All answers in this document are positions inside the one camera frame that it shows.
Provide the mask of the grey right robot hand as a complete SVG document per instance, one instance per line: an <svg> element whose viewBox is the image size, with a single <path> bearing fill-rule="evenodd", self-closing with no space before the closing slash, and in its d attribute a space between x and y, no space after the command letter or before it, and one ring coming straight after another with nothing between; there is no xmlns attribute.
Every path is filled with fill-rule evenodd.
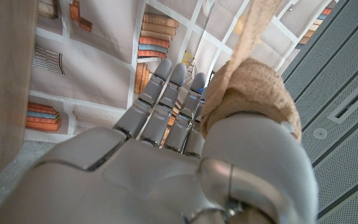
<svg viewBox="0 0 358 224"><path fill-rule="evenodd" d="M318 187L282 78L248 58L199 74L168 136L186 68L163 60L115 127L56 145L0 223L314 223Z"/></svg>

